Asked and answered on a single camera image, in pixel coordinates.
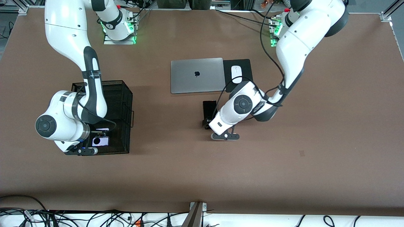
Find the white robotic arm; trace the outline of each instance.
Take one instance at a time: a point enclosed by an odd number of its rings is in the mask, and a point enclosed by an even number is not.
[[[302,75],[307,55],[323,37],[337,33],[347,22],[348,14],[342,0],[291,0],[290,3],[294,11],[287,17],[298,15],[299,18],[289,23],[289,29],[276,47],[284,69],[283,81],[272,97],[265,96],[252,82],[240,83],[209,123],[216,134],[223,134],[249,114],[257,121],[270,120]]]
[[[88,124],[105,117],[101,71],[97,54],[88,41],[85,9],[97,12],[108,36],[115,40],[132,33],[128,17],[113,0],[47,0],[45,32],[48,43],[72,60],[82,71],[85,93],[66,90],[55,93],[48,109],[36,121],[36,131],[67,152],[90,134]]]

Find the mouse pad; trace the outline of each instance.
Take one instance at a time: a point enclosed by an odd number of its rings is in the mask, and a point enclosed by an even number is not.
[[[237,59],[237,60],[224,60],[223,68],[225,71],[225,81],[226,84],[231,81],[231,67],[233,65],[238,65],[241,67],[242,76],[247,77],[253,81],[253,73],[251,71],[250,59]],[[238,84],[231,82],[226,87],[226,92],[231,92]]]

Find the laptop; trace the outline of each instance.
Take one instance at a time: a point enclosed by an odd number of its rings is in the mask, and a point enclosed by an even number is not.
[[[171,61],[171,93],[222,91],[225,87],[222,58]]]

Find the white mouse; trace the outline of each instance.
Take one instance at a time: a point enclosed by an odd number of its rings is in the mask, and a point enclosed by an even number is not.
[[[233,83],[239,84],[243,81],[242,77],[236,78],[238,76],[242,76],[241,67],[238,65],[233,65],[231,67],[231,79],[232,79]]]

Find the brown table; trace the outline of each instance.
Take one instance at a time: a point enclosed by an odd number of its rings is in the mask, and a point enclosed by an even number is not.
[[[152,11],[138,43],[117,46],[102,44],[88,13],[103,79],[124,80],[134,94],[135,127],[130,154],[76,157],[34,129],[52,95],[81,81],[47,44],[43,14],[18,17],[0,62],[0,194],[33,195],[48,209],[176,212],[203,200],[221,213],[404,215],[404,63],[378,15],[350,15],[309,55],[274,119],[241,122],[241,139],[226,142],[201,128],[202,101],[219,93],[170,94],[170,61],[250,59],[266,90],[281,76],[262,51],[259,24]],[[39,208],[24,199],[0,206]]]

